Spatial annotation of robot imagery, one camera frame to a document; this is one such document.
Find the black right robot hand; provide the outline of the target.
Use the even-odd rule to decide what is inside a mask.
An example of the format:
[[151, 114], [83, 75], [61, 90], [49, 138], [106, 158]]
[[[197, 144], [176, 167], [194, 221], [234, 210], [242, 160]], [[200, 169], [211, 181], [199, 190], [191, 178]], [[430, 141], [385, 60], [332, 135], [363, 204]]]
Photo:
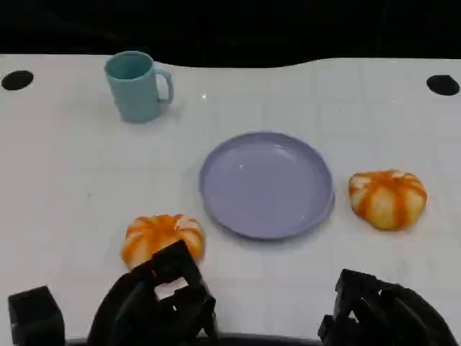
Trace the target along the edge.
[[344, 269], [334, 312], [318, 329], [323, 345], [457, 345], [442, 315], [418, 293]]

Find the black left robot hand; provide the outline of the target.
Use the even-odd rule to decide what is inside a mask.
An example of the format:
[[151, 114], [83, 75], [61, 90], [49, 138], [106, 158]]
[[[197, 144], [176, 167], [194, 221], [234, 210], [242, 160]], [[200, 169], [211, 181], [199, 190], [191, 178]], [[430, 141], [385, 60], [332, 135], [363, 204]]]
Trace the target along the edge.
[[217, 344], [215, 298], [185, 241], [122, 275], [101, 302], [88, 345], [188, 345], [204, 332]]

